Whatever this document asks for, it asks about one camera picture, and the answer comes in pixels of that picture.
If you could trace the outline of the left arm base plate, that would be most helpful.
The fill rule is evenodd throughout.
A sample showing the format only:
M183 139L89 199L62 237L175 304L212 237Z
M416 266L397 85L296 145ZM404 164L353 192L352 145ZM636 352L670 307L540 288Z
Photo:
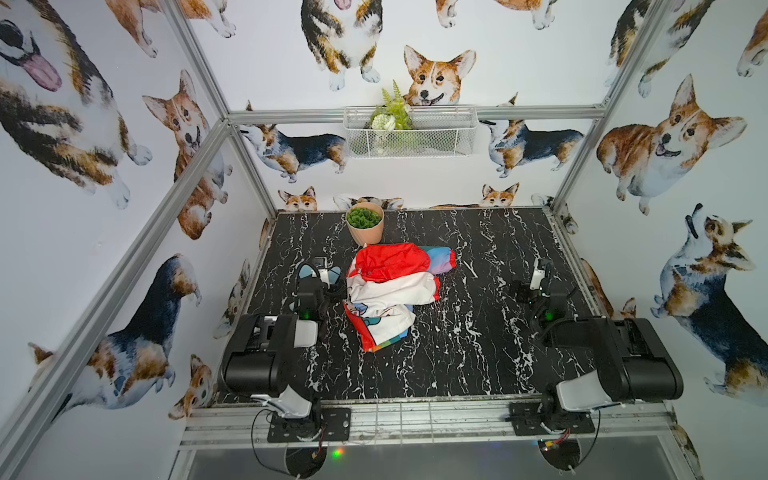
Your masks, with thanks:
M347 441L350 437L350 408L321 408L303 419L276 417L270 421L269 443Z

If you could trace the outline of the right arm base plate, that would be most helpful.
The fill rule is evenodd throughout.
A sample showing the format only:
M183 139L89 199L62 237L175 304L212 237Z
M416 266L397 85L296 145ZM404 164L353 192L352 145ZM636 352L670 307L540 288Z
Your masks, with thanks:
M508 421L517 436L591 434L596 431L587 412L569 412L540 402L510 403Z

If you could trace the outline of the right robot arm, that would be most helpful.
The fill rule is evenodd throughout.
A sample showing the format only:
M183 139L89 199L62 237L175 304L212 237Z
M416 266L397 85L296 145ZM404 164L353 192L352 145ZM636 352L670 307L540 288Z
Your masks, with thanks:
M594 368L549 385L539 411L548 417L608 406L675 400L683 377L651 323L643 318L576 318L566 306L577 292L551 288L553 262L538 258L531 278L512 284L515 299L528 308L533 340L543 347L587 351Z

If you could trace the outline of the rainbow hooded kids jacket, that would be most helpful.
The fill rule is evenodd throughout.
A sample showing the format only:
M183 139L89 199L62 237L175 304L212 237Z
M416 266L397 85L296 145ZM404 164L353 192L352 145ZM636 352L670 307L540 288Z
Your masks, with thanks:
M400 243L362 248L347 272L343 301L362 350L376 352L405 338L416 319L413 308L439 300L439 276L456 266L456 252L447 246Z

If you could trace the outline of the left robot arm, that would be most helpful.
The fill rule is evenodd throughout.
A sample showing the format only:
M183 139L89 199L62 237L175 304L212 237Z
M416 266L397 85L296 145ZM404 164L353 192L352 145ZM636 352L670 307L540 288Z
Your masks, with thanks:
M219 367L220 389L257 401L282 419L319 422L319 402L297 392L291 381L296 357L327 331L329 307L343 295L341 282L341 269L326 257L300 263L287 313L248 314L237 324Z

